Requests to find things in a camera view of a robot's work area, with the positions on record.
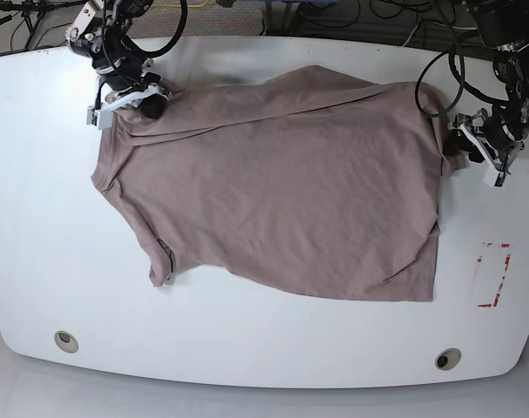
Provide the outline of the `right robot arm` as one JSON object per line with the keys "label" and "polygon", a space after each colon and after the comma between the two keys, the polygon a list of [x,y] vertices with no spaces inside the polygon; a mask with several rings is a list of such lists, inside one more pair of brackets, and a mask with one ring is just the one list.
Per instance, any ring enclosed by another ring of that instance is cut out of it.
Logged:
{"label": "right robot arm", "polygon": [[95,101],[87,110],[86,123],[98,130],[112,125],[118,109],[138,110],[150,119],[164,113],[171,97],[161,77],[149,71],[180,40],[187,23],[189,5],[181,1],[181,15],[171,39],[160,49],[139,47],[127,32],[133,20],[147,12],[152,1],[88,1],[66,31],[68,48],[91,60],[96,72]]}

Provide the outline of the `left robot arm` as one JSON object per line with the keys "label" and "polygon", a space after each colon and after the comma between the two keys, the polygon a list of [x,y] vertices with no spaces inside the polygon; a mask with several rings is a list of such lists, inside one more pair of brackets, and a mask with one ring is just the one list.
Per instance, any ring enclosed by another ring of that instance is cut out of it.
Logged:
{"label": "left robot arm", "polygon": [[476,29],[459,37],[479,37],[493,52],[492,71],[505,86],[507,99],[487,96],[464,82],[464,89],[491,106],[472,116],[458,114],[451,152],[463,151],[472,162],[486,162],[485,182],[501,187],[529,135],[529,1],[467,1]]}

